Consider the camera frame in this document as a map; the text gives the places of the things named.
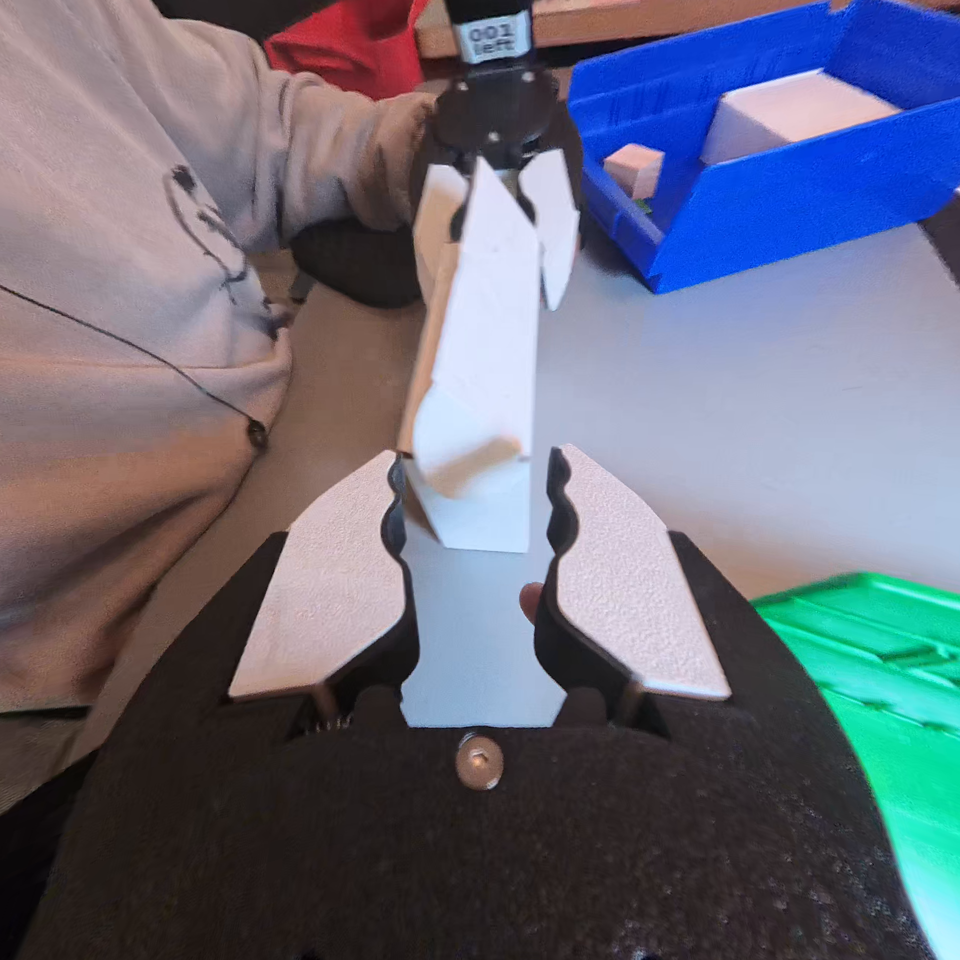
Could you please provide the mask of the person's grey sweatshirt torso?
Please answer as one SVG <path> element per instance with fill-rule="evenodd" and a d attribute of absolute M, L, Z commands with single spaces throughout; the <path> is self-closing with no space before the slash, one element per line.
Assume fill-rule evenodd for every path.
<path fill-rule="evenodd" d="M 92 707 L 267 445 L 288 320 L 237 236 L 257 42 L 2 2 L 2 717 Z"/>

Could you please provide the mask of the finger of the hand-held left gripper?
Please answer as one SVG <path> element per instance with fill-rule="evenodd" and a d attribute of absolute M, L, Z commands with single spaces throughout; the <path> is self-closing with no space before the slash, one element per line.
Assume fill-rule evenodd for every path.
<path fill-rule="evenodd" d="M 580 212 L 564 151 L 533 156 L 519 172 L 518 189 L 534 214 L 545 305 L 556 311 L 567 293 L 580 243 Z"/>
<path fill-rule="evenodd" d="M 455 166 L 428 166 L 413 223 L 416 260 L 437 260 L 443 247 L 452 242 L 451 225 L 468 189 L 468 180 Z"/>

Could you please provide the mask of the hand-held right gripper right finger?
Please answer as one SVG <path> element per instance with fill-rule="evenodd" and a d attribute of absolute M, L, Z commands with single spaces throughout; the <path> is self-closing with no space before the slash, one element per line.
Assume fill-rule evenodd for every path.
<path fill-rule="evenodd" d="M 568 697 L 585 691 L 608 724 L 638 724 L 664 694 L 724 703 L 732 689 L 670 532 L 629 486 L 567 443 L 546 480 L 553 551 L 534 654 Z"/>

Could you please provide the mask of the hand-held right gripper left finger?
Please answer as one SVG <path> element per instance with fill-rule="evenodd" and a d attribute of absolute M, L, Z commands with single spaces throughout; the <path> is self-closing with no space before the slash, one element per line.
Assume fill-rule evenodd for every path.
<path fill-rule="evenodd" d="M 399 692 L 419 633 L 401 456 L 385 450 L 331 486 L 286 532 L 228 688 L 233 702 L 307 694 L 326 721 L 361 694 Z"/>

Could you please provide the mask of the white cardboard mailer box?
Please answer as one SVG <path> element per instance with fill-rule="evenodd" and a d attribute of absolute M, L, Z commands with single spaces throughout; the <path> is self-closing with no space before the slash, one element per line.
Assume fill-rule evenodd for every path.
<path fill-rule="evenodd" d="M 481 160 L 451 240 L 417 260 L 426 318 L 397 447 L 446 548 L 530 544 L 541 252 L 535 227 Z"/>
<path fill-rule="evenodd" d="M 901 112 L 898 106 L 823 69 L 725 92 L 700 155 L 712 166 L 820 138 Z"/>

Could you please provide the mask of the green plastic bin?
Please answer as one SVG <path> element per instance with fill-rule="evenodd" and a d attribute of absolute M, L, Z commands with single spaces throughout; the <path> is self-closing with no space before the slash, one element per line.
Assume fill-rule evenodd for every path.
<path fill-rule="evenodd" d="M 856 572 L 752 605 L 855 751 L 931 949 L 958 958 L 958 594 Z"/>

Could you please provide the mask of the person's left forearm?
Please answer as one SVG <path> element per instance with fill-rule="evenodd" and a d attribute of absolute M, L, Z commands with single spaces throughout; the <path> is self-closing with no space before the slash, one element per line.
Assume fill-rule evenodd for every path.
<path fill-rule="evenodd" d="M 414 91 L 380 101 L 312 74 L 262 66 L 251 196 L 237 236 L 270 253 L 321 222 L 353 217 L 376 231 L 410 226 L 414 160 L 436 98 Z"/>

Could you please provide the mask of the red plastic bin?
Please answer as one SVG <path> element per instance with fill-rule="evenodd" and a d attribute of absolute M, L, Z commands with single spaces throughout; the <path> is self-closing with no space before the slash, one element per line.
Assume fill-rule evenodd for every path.
<path fill-rule="evenodd" d="M 424 73 L 415 27 L 426 1 L 341 1 L 268 38 L 274 69 L 312 73 L 379 101 L 414 91 Z"/>

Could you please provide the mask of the blue plastic bin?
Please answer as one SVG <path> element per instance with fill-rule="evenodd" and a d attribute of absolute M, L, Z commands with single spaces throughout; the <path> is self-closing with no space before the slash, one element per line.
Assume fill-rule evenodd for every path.
<path fill-rule="evenodd" d="M 820 68 L 901 111 L 701 162 L 725 92 Z M 795 6 L 582 60 L 567 106 L 586 210 L 654 294 L 675 292 L 938 214 L 958 186 L 958 17 L 900 2 Z M 646 201 L 603 169 L 631 142 L 665 154 Z"/>

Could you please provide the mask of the small wooden cube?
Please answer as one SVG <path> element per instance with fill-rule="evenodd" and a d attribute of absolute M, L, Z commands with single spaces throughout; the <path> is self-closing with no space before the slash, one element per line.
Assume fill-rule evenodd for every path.
<path fill-rule="evenodd" d="M 656 196 L 665 163 L 665 153 L 630 142 L 607 155 L 603 169 L 633 201 Z"/>

